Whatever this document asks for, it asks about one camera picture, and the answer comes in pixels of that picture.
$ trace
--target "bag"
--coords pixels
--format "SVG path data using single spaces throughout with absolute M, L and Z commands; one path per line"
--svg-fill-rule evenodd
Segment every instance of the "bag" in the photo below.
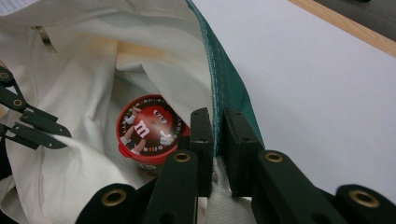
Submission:
M 159 93 L 188 125 L 207 107 L 217 156 L 224 107 L 261 136 L 240 77 L 191 1 L 2 1 L 0 15 L 0 60 L 25 100 L 73 136 L 55 136 L 67 145 L 59 150 L 2 138 L 10 170 L 2 169 L 1 209 L 18 223 L 73 223 L 99 189 L 152 179 L 121 156 L 115 135 L 120 111 L 141 95 Z M 2 109 L 7 126 L 21 116 Z M 254 222 L 249 201 L 231 199 L 223 169 L 215 159 L 218 182 L 200 200 L 199 220 Z

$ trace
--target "red lid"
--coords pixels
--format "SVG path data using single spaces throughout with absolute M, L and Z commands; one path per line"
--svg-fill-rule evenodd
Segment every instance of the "red lid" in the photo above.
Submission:
M 133 100 L 120 113 L 116 127 L 119 151 L 145 164 L 161 164 L 177 149 L 189 127 L 159 94 Z

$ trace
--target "table surface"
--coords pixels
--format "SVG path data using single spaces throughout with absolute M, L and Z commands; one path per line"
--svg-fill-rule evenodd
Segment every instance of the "table surface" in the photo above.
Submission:
M 396 203 L 396 58 L 286 0 L 195 0 L 244 80 L 267 148 L 317 187 Z

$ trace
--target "gray carpet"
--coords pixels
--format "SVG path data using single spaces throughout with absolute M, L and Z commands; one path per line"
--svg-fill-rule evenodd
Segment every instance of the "gray carpet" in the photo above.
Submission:
M 325 7 L 396 41 L 396 0 L 315 0 Z

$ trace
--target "m&m's container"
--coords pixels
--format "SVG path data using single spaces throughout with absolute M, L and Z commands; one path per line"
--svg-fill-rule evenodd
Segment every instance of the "m&m's container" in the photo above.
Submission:
M 125 106 L 116 129 L 120 153 L 151 175 L 161 171 L 180 136 L 189 134 L 189 127 L 158 94 L 142 96 Z

